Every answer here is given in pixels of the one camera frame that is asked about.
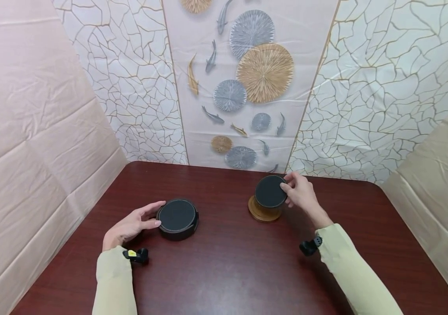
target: hand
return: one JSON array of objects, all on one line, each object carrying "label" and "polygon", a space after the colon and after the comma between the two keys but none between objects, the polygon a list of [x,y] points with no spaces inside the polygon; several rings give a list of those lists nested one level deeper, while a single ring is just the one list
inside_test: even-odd
[{"label": "hand", "polygon": [[126,218],[115,223],[105,234],[103,239],[103,251],[115,248],[135,238],[142,230],[150,230],[161,225],[161,221],[151,219],[155,213],[164,206],[165,201],[151,203],[143,208],[129,213]]},{"label": "hand", "polygon": [[292,172],[287,174],[284,179],[287,183],[281,183],[280,187],[287,193],[285,203],[289,208],[296,205],[303,209],[309,215],[316,229],[333,225],[327,212],[319,205],[313,190],[313,184],[307,178]]}]

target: dark red table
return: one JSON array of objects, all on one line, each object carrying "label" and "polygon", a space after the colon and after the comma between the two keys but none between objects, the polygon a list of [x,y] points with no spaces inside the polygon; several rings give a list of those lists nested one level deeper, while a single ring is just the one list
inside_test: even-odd
[{"label": "dark red table", "polygon": [[[190,199],[200,212],[191,238],[170,242],[146,231],[148,266],[133,268],[139,314],[352,314],[320,256],[298,249],[313,238],[299,210],[273,223],[252,218],[247,201],[265,173],[130,163],[12,314],[91,314],[103,235],[135,208]],[[311,178],[319,202],[405,314],[448,314],[448,286],[389,200],[367,182]]]}]

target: wrist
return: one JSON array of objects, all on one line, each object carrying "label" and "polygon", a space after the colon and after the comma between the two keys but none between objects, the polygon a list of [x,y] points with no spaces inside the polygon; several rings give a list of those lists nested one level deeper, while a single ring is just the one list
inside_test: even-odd
[{"label": "wrist", "polygon": [[327,212],[325,212],[320,205],[303,207],[303,211],[309,216],[311,222],[315,226],[315,229],[326,228],[327,226],[334,224],[334,222],[329,218]]},{"label": "wrist", "polygon": [[103,247],[102,252],[108,251],[109,249],[114,249],[117,246],[122,246],[122,238],[119,238],[118,236],[110,235],[108,232],[105,234],[105,237],[103,239]]}]

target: wooden base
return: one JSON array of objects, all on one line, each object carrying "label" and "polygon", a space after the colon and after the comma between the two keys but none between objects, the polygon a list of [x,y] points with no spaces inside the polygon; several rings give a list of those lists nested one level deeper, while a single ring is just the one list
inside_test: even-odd
[{"label": "wooden base", "polygon": [[251,196],[248,199],[248,211],[250,211],[254,219],[260,222],[273,222],[281,216],[280,208],[265,208],[257,202],[255,196]]}]

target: gold circle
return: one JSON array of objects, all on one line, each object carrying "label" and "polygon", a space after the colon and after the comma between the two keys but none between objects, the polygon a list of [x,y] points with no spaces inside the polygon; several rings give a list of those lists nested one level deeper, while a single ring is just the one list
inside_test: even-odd
[{"label": "gold circle", "polygon": [[233,140],[226,136],[216,136],[212,139],[212,148],[218,153],[227,153],[233,147]]},{"label": "gold circle", "polygon": [[181,0],[182,6],[194,14],[204,12],[212,4],[212,0]]},{"label": "gold circle", "polygon": [[261,44],[241,58],[236,78],[247,90],[252,103],[270,102],[283,94],[294,75],[294,60],[283,46]]},{"label": "gold circle", "polygon": [[280,209],[268,209],[259,205],[255,196],[251,196],[248,199],[248,211],[250,211],[254,219],[260,222],[273,222],[281,215]]}]

